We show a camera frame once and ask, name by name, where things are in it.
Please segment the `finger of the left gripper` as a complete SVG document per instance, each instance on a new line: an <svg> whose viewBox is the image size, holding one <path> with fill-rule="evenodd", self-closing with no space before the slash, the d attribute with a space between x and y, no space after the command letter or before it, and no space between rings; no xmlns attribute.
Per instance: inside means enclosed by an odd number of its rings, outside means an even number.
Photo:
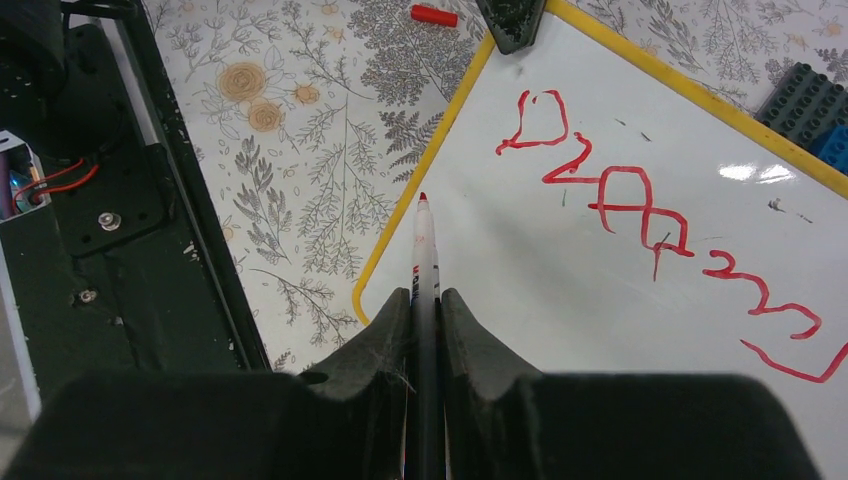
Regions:
<svg viewBox="0 0 848 480"><path fill-rule="evenodd" d="M477 0L499 52L511 55L535 43L546 0Z"/></svg>

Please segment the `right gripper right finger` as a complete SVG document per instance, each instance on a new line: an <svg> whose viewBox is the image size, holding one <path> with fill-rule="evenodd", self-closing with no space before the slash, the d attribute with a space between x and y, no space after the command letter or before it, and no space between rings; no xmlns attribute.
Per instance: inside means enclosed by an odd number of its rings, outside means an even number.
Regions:
<svg viewBox="0 0 848 480"><path fill-rule="evenodd" d="M441 299L455 479L816 479L778 399L735 374L545 373Z"/></svg>

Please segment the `yellow framed whiteboard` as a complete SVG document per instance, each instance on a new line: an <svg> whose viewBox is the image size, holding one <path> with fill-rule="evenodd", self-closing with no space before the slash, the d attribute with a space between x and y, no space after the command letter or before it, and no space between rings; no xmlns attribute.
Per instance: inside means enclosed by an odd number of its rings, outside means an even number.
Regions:
<svg viewBox="0 0 848 480"><path fill-rule="evenodd" d="M564 1L474 56L362 269L362 321L412 280L420 194L441 285L553 371L765 384L847 475L847 177Z"/></svg>

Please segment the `white marker pen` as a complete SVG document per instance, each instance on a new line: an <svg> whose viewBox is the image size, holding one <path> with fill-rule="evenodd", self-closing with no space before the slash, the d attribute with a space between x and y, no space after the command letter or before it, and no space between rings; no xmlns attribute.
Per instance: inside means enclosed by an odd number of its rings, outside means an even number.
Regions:
<svg viewBox="0 0 848 480"><path fill-rule="evenodd" d="M408 432L406 474L409 479L442 479L435 283L434 223L425 193L419 194L414 217L411 314L414 334L410 379L415 388L414 426Z"/></svg>

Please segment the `red marker cap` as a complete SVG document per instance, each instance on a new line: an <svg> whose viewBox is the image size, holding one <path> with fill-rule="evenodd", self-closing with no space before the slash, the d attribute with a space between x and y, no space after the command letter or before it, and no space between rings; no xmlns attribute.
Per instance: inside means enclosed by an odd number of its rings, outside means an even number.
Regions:
<svg viewBox="0 0 848 480"><path fill-rule="evenodd" d="M410 17L418 22L455 28L459 23L457 13L415 4L410 9Z"/></svg>

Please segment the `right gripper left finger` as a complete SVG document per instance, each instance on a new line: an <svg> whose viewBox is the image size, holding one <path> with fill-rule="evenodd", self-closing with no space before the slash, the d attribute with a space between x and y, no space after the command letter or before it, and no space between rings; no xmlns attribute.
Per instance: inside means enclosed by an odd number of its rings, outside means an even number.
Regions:
<svg viewBox="0 0 848 480"><path fill-rule="evenodd" d="M9 479L397 479L410 293L298 374L91 374L44 407Z"/></svg>

